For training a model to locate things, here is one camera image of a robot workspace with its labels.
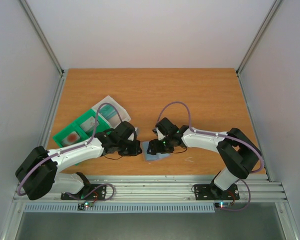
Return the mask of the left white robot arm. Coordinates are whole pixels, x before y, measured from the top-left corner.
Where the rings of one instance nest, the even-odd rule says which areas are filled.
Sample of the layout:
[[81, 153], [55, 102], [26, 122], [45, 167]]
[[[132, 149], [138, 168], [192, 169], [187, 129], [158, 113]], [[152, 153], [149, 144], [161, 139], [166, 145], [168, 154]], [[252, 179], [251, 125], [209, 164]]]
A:
[[51, 191], [59, 172], [113, 153], [121, 157], [135, 157], [142, 153], [136, 129], [127, 121], [122, 121], [116, 128], [93, 133], [91, 138], [70, 146], [50, 150], [37, 146], [15, 172], [19, 182], [16, 194], [38, 200]]

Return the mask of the blue card holder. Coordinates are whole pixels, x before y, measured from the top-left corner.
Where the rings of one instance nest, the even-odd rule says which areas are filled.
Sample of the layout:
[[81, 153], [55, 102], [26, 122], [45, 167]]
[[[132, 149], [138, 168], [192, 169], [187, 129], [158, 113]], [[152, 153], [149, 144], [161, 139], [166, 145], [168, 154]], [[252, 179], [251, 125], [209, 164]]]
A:
[[162, 160], [171, 155], [170, 153], [157, 153], [156, 155], [151, 155], [147, 153], [148, 146], [149, 146], [149, 141], [144, 141], [141, 143], [143, 159], [148, 163]]

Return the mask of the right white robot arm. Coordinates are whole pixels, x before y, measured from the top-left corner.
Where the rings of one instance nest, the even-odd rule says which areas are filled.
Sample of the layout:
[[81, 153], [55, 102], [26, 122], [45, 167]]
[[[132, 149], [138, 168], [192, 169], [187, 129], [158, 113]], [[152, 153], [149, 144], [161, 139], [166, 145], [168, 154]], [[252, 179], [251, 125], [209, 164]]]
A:
[[225, 168], [197, 191], [198, 199], [207, 196], [211, 200], [223, 200], [235, 192], [231, 188], [236, 181], [245, 180], [253, 172], [257, 162], [263, 165], [261, 151], [238, 128], [228, 132], [203, 131], [188, 125], [177, 127], [165, 117], [153, 132], [157, 138], [148, 142], [148, 155], [171, 154], [176, 147], [204, 149], [220, 155]]

